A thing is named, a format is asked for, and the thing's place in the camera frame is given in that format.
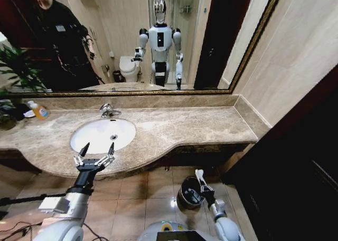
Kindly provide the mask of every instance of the faucet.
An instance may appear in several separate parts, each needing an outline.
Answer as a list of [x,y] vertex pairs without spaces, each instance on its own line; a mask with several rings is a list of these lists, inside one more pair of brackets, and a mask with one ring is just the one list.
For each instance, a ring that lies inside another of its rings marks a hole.
[[100,112],[102,113],[101,117],[106,118],[107,116],[111,117],[113,115],[120,115],[121,112],[114,110],[114,108],[111,106],[111,104],[103,104],[100,108]]

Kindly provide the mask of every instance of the toilet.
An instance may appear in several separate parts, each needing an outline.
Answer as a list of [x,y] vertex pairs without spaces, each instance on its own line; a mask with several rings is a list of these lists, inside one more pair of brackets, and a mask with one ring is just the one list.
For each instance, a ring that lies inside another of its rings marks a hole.
[[132,56],[121,56],[120,58],[120,70],[126,82],[137,82],[139,61],[132,62],[132,58]]

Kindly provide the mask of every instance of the name badge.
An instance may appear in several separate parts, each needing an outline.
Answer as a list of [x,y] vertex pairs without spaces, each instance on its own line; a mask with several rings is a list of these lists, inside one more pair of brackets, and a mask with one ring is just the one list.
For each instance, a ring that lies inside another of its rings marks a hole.
[[55,27],[57,28],[58,32],[65,32],[65,28],[63,25],[56,25]]

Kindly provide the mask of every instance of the white sink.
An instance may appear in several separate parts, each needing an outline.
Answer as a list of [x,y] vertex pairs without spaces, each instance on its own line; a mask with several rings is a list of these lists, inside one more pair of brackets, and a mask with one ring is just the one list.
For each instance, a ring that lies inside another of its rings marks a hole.
[[80,150],[89,142],[87,154],[107,153],[112,142],[114,150],[126,147],[136,134],[135,126],[125,120],[106,119],[88,123],[79,128],[70,140],[73,150]]

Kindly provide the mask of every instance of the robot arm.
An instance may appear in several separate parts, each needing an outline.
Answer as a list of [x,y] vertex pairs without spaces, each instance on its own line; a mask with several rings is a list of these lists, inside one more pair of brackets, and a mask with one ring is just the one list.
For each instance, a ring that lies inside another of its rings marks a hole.
[[215,221],[215,230],[219,240],[222,241],[245,241],[236,223],[227,218],[225,203],[223,200],[216,200],[215,191],[206,184],[203,179],[203,170],[195,171],[197,180],[201,185],[201,195],[208,202],[208,208]]
[[173,41],[175,44],[175,50],[176,50],[176,84],[177,89],[181,89],[181,83],[182,83],[182,73],[183,73],[183,54],[181,53],[181,31],[180,29],[176,28],[173,31]]
[[74,185],[67,190],[65,197],[46,197],[39,209],[43,212],[55,212],[54,223],[40,232],[33,241],[82,241],[82,225],[88,210],[88,200],[93,192],[95,175],[114,161],[114,143],[101,159],[82,159],[89,148],[89,143],[74,156],[79,175]]
[[149,33],[146,29],[141,29],[139,31],[139,42],[140,47],[135,48],[135,57],[133,61],[143,61],[143,56],[146,54],[146,45],[149,39]]

